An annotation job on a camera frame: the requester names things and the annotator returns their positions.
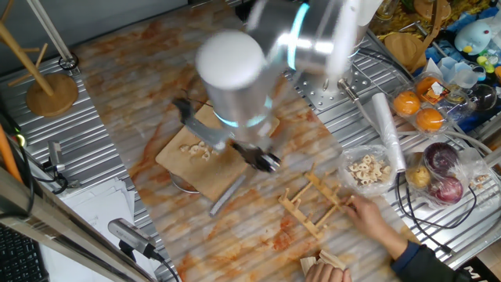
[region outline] red onion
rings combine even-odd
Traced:
[[[446,143],[433,143],[424,150],[424,164],[436,174],[446,176],[449,170],[460,162],[459,155]]]
[[[429,193],[445,203],[455,204],[463,197],[463,185],[452,176],[435,179],[430,186]]]

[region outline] human hand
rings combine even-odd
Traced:
[[[343,271],[332,265],[319,262],[306,273],[305,282],[351,282],[351,274],[349,269]]]
[[[394,231],[384,221],[377,204],[358,195],[353,195],[351,198],[350,207],[344,207],[344,211],[357,230],[379,242],[387,236],[388,232]]]
[[[407,249],[408,242],[389,226],[374,202],[361,196],[351,196],[352,207],[343,207],[355,227],[382,244],[393,259]]]

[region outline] keyboard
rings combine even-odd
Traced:
[[[49,281],[38,243],[0,224],[0,281]]]

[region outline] marble tabletop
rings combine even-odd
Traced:
[[[314,162],[321,174],[336,165],[342,150],[294,91],[276,111],[277,131],[291,133],[280,153],[283,166],[273,175],[257,174],[217,218],[209,217],[207,198],[177,190],[155,162],[182,127],[172,98],[188,90],[191,98],[207,100],[193,59],[204,40],[225,28],[242,24],[216,1],[136,23],[74,50],[88,94],[179,276],[185,282],[302,281],[299,259],[325,249],[346,262],[357,281],[393,280],[384,249],[358,233],[343,214],[332,215],[325,237],[316,240],[278,203],[286,187],[292,195],[306,184],[302,174]],[[326,181],[335,185],[336,179]],[[318,217],[330,206],[313,193],[302,200],[300,209]],[[394,228],[404,226],[385,200],[377,203]]]

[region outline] wooden cutting board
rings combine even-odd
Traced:
[[[412,60],[422,44],[423,42],[417,37],[404,33],[390,34],[384,39],[386,48],[409,71],[414,67],[411,66]],[[418,67],[426,65],[426,56],[424,53],[417,61],[417,65]]]
[[[211,128],[221,128],[221,123],[214,115],[212,107],[204,105],[195,114],[195,118]],[[275,131],[279,120],[274,117],[270,134]],[[217,201],[220,196],[242,174],[248,164],[240,154],[228,147],[221,154],[211,154],[208,161],[202,158],[203,150],[195,155],[182,152],[179,148],[183,145],[196,145],[200,139],[192,134],[186,127],[167,144],[157,155],[155,161],[173,174],[181,177],[205,197]]]

